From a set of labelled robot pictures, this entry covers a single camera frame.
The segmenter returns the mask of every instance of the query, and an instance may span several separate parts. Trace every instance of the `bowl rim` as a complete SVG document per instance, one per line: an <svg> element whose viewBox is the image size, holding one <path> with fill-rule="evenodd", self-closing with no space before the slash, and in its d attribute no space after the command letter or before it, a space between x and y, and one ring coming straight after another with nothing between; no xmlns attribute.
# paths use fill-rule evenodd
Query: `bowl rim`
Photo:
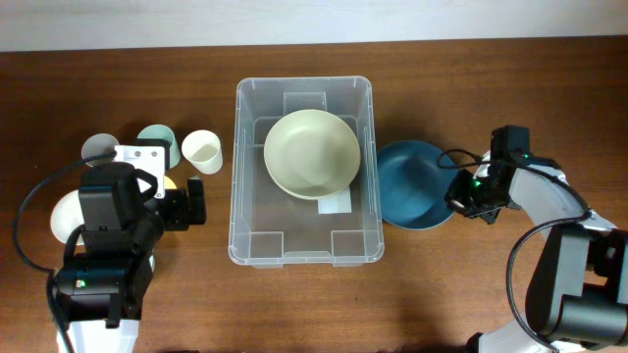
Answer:
<svg viewBox="0 0 628 353"><path fill-rule="evenodd" d="M334 192L325 194L325 195L320 195L320 196L307 196L307 195L301 195L299 193L296 193L294 191L291 191L289 189L287 189L285 186L281 185L277 179L275 178L275 176L273 176L273 173L271 172L271 169L268 167L268 159L267 159L267 155L266 155L266 146L268 144L268 136L270 136L270 134L273 132L273 129L275 129L275 127L277 126L277 124L283 120L284 118L287 118L291 115L296 115L297 113L302 113L302 112L316 112L318 113L325 113L325 115L331 116L336 118L338 121L340 121L342 123L342 126L344 129L346 129L348 132L350 132L350 135L353 136L353 138L351 139L351 141L353 142L352 144L357 146L357 152L358 152L358 163L356 164L355 167L355 171L351 171L351 174L353 175L353 177L346 183L346 185L343 188L340 188ZM296 198L300 198L302 200L320 200L320 199L324 199L326 197L330 197L330 196L334 196L338 193L341 193L343 190L345 190L346 188L351 186L351 183L355 180L355 178L357 177L357 174L360 172L360 166L362 164L362 151L360 148L360 143L357 140L357 136L355 135L355 133L353 132L353 130L351 129L351 127L345 123L339 116L337 116L336 114L327 112L327 111L322 111L319 109L302 109L302 110L298 110L298 111L294 111L292 113L286 114L283 117L281 117L274 125L273 127L271 127L271 129L268 131L268 134L266 135L266 139L264 140L264 165L266 166L266 171L268 172L268 175L271 177L271 179L273 180L273 182L283 191L285 191L286 193L288 193L289 195L292 195Z"/></svg>

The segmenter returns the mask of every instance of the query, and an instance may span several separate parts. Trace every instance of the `blue bowl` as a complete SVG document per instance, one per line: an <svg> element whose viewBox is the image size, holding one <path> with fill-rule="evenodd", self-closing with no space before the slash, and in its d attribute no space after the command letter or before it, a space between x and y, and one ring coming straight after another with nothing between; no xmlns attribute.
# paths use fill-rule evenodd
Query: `blue bowl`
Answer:
<svg viewBox="0 0 628 353"><path fill-rule="evenodd" d="M378 152L382 218L386 222L406 229L428 229L453 215L445 194L456 170L436 165L441 153L423 141L399 141ZM443 156L442 163L453 165L448 156Z"/></svg>

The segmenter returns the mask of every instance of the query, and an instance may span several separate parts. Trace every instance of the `yellow object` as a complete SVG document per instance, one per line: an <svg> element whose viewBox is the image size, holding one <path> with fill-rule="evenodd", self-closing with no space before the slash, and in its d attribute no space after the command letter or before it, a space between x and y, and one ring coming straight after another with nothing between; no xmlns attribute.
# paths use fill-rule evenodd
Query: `yellow object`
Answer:
<svg viewBox="0 0 628 353"><path fill-rule="evenodd" d="M167 176L164 176L164 187L166 188L166 190L176 190L177 186L175 185L175 182L170 179Z"/></svg>

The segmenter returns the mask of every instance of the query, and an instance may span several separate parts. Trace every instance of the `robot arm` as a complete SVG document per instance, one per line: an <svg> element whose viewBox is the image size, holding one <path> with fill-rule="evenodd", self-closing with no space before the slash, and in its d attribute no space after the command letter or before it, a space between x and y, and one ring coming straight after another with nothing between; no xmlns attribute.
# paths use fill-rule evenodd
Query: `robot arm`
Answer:
<svg viewBox="0 0 628 353"><path fill-rule="evenodd" d="M189 197L184 188L164 189L163 147L117 151L116 161L125 162L94 167L81 177L84 225L68 239L64 266L55 276L51 310L62 317L76 352L132 352L155 244L164 231L205 223L200 178L187 182ZM79 235L85 252L75 255ZM67 352L62 334L57 332L59 351Z"/></svg>
<svg viewBox="0 0 628 353"><path fill-rule="evenodd" d="M526 317L537 336L560 352L599 350L628 344L628 288L624 284L627 233L591 210L584 210L557 180L566 183L559 165L536 158L529 150L527 128L494 131L491 152L476 174L460 171L447 202L467 218L496 221L502 207L523 209L535 226L574 218L590 211L579 224L542 230L547 243L526 297ZM585 271L606 277L606 285L585 283ZM471 352L551 352L515 321L469 340Z"/></svg>

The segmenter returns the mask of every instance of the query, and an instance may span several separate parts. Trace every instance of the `gray cup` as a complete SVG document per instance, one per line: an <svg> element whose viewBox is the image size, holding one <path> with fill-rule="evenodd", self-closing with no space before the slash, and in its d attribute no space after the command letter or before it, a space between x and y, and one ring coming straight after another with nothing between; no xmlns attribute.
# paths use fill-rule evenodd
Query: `gray cup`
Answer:
<svg viewBox="0 0 628 353"><path fill-rule="evenodd" d="M80 149L80 157L85 159L87 157L113 152L115 150L115 146L119 144L118 139L109 133L98 133L89 137L85 141ZM95 167L101 164L110 163L113 160L113 158L100 159L87 162L87 165Z"/></svg>

